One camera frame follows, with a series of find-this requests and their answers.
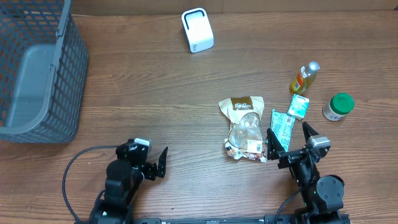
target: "jar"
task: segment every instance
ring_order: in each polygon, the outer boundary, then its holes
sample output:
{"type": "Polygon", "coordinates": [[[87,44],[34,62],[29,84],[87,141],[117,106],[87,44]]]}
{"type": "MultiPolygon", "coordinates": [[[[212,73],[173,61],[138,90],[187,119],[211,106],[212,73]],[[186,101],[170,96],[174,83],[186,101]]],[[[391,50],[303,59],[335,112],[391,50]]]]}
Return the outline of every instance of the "jar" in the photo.
{"type": "Polygon", "coordinates": [[[323,115],[331,120],[338,121],[354,109],[354,99],[347,93],[338,93],[323,108],[323,115]]]}

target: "wooden surface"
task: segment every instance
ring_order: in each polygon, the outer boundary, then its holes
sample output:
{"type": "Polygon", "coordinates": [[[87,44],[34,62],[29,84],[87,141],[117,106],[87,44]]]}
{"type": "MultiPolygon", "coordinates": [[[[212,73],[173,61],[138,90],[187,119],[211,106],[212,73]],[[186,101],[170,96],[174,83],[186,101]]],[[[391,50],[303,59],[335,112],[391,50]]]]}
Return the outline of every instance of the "wooden surface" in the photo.
{"type": "MultiPolygon", "coordinates": [[[[321,175],[346,182],[343,213],[353,223],[396,223],[398,215],[398,13],[298,12],[213,14],[215,46],[191,54],[181,18],[76,17],[90,53],[80,129],[71,144],[0,142],[0,223],[73,223],[61,192],[69,160],[86,147],[154,142],[149,161],[169,147],[167,174],[145,181],[139,217],[256,217],[275,213],[296,189],[287,169],[235,161],[223,148],[229,121],[218,102],[263,96],[265,137],[271,109],[287,111],[288,85],[311,60],[321,65],[307,92],[304,121],[332,147],[317,164],[321,175]],[[347,92],[355,109],[331,122],[322,106],[347,92]]],[[[296,121],[290,143],[304,143],[296,121]]],[[[114,150],[87,153],[72,165],[67,194],[88,218],[104,188],[114,150]]],[[[284,212],[302,207],[297,197],[284,212]]]]}
{"type": "Polygon", "coordinates": [[[393,10],[398,0],[78,0],[79,15],[182,14],[196,7],[207,13],[393,10]]]}

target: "bottle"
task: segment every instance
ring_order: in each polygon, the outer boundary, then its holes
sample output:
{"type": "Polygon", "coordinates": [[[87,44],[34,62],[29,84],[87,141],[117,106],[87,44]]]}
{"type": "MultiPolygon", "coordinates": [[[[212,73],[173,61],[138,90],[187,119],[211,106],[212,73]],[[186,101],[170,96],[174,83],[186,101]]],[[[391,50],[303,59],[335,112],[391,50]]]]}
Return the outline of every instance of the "bottle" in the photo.
{"type": "Polygon", "coordinates": [[[354,109],[354,99],[347,93],[338,93],[322,108],[323,115],[331,120],[338,121],[354,109]]]}
{"type": "Polygon", "coordinates": [[[290,93],[301,95],[305,90],[310,88],[312,83],[315,81],[317,77],[317,72],[320,69],[318,62],[310,62],[308,65],[304,65],[301,67],[301,71],[297,74],[297,76],[290,83],[289,91],[290,93]]]}

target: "white label sticker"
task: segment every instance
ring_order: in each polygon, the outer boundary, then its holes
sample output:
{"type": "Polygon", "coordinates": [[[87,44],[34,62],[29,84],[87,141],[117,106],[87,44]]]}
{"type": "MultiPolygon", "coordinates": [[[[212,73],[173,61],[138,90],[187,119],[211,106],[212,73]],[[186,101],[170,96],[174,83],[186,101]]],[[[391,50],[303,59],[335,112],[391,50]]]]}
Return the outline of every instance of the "white label sticker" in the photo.
{"type": "Polygon", "coordinates": [[[248,139],[248,152],[261,153],[262,152],[262,141],[248,139]]]}

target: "plastic container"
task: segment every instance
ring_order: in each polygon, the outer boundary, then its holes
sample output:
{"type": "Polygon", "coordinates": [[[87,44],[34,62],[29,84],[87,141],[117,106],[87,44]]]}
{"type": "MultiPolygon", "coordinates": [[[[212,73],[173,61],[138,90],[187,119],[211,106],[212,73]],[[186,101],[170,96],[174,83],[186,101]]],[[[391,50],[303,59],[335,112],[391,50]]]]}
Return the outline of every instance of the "plastic container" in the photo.
{"type": "Polygon", "coordinates": [[[0,7],[0,139],[71,142],[88,54],[70,0],[4,0],[0,7]]]}
{"type": "Polygon", "coordinates": [[[354,99],[347,93],[338,93],[322,109],[323,115],[331,120],[338,121],[354,109],[354,99]]]}
{"type": "Polygon", "coordinates": [[[289,85],[290,94],[301,95],[310,88],[317,77],[319,69],[320,66],[315,61],[301,67],[301,70],[289,85]]]}

